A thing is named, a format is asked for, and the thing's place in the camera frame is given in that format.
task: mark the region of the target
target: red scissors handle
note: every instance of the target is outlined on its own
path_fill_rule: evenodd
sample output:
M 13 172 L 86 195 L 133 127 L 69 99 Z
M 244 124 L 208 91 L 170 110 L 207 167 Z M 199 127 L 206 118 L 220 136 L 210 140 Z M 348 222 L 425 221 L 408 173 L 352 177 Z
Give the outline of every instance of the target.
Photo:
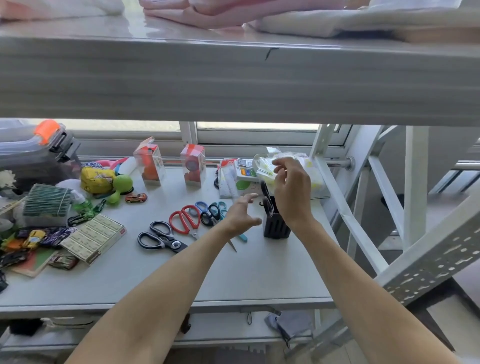
M 194 221 L 190 217 L 190 214 L 188 213 L 188 209 L 190 209 L 190 208 L 193 208 L 198 213 L 198 215 L 197 215 L 198 220 L 197 220 L 196 223 L 194 223 Z M 176 215 L 179 216 L 181 224 L 183 225 L 185 230 L 180 230 L 180 229 L 176 228 L 175 225 L 173 225 L 172 219 Z M 188 234 L 190 232 L 190 228 L 187 225 L 187 222 L 185 221 L 184 217 L 187 218 L 187 220 L 190 223 L 190 226 L 192 227 L 192 229 L 194 229 L 194 230 L 198 229 L 198 227 L 200 225 L 200 210 L 197 208 L 197 206 L 187 205 L 187 206 L 184 206 L 181 211 L 175 211 L 170 215 L 170 218 L 168 219 L 168 223 L 170 224 L 170 226 L 172 227 L 172 229 L 174 231 L 178 232 L 179 234 Z

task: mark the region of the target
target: red-handled scissors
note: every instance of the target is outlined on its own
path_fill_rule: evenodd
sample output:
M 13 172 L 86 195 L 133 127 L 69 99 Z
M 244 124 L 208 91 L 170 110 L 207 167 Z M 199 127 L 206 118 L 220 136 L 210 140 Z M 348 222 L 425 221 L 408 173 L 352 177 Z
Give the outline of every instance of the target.
M 196 223 L 190 217 L 191 216 L 190 213 L 189 213 L 190 209 L 195 210 L 198 214 L 197 216 L 195 216 L 195 218 L 197 219 Z M 172 220 L 173 220 L 174 216 L 177 216 L 177 215 L 180 218 L 180 221 L 181 221 L 181 224 L 184 227 L 184 230 L 176 228 L 175 225 L 173 225 Z M 198 230 L 198 227 L 200 225 L 200 210 L 195 205 L 184 206 L 180 211 L 175 211 L 170 215 L 170 218 L 168 219 L 168 223 L 170 224 L 172 229 L 174 231 L 176 231 L 177 233 L 185 234 L 185 235 L 191 235 L 192 237 L 195 238 L 195 240 L 197 240 L 198 239 L 198 236 L 197 236 L 198 231 L 197 230 Z

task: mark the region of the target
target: person's left hand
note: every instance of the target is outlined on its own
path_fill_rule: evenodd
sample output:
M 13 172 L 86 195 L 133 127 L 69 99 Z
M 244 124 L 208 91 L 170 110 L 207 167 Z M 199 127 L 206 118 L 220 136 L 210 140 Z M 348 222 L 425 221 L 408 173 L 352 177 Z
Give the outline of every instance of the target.
M 252 226 L 262 223 L 261 218 L 253 218 L 247 214 L 247 206 L 251 204 L 258 194 L 246 194 L 235 201 L 228 209 L 227 216 L 220 222 L 231 237 L 241 235 Z

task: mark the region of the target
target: red toy car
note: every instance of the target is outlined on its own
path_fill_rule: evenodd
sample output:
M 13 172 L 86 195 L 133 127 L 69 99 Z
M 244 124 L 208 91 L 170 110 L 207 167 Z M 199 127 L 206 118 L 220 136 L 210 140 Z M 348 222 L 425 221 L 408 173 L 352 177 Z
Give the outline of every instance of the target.
M 125 201 L 127 204 L 131 204 L 132 202 L 145 202 L 146 200 L 146 194 L 128 194 L 125 196 Z

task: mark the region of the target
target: yellow pouch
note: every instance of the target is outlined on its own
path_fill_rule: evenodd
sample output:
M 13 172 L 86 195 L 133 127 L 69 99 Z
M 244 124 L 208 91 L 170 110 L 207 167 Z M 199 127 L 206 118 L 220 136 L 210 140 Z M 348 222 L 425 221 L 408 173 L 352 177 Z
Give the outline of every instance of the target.
M 81 187 L 91 194 L 106 194 L 113 190 L 113 170 L 102 170 L 100 168 L 84 167 L 80 173 Z

